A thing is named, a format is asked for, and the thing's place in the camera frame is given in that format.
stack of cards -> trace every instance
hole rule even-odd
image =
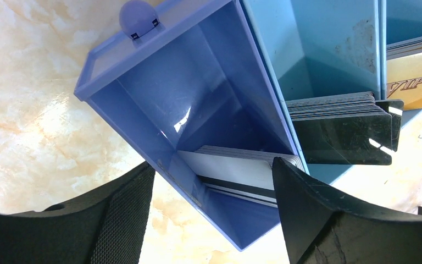
[[[360,92],[286,104],[307,163],[392,163],[402,120],[400,100],[376,102],[372,92]]]
[[[422,37],[387,46],[387,98],[422,108]]]
[[[303,170],[297,156],[279,153],[203,146],[195,152],[178,154],[210,190],[272,207],[277,207],[274,157],[282,157]]]
[[[422,37],[405,40],[386,46],[387,59],[401,58],[422,52]]]

blue plastic box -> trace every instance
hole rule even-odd
[[[422,35],[422,2],[387,8],[386,37],[385,0],[168,0],[152,31],[88,54],[75,95],[243,250],[279,223],[277,209],[209,191],[177,150],[294,153],[316,178],[342,175],[350,166],[306,165],[284,101],[384,98],[386,39]]]
[[[160,24],[140,39],[121,32],[88,54],[75,95],[242,250],[279,223],[277,209],[209,191],[177,150],[291,154],[292,136],[240,2],[156,10]]]

marble surface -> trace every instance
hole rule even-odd
[[[124,2],[0,0],[0,213],[43,210],[142,162],[73,96],[87,52],[120,30],[118,10]],[[422,205],[422,116],[401,134],[392,166],[358,167],[335,186],[414,212]],[[156,176],[141,263],[158,262],[288,260],[280,227],[237,252]]]

black card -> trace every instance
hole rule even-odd
[[[392,116],[392,150],[397,151],[404,103],[402,100],[381,100],[376,101],[376,105]]]
[[[392,117],[377,113],[293,120],[307,163],[390,165]]]

light blue plastic box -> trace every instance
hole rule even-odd
[[[386,44],[422,36],[422,1],[243,0],[243,5],[282,101],[361,91],[385,99]],[[419,112],[404,112],[402,125]],[[326,183],[351,168],[308,164],[311,176]]]

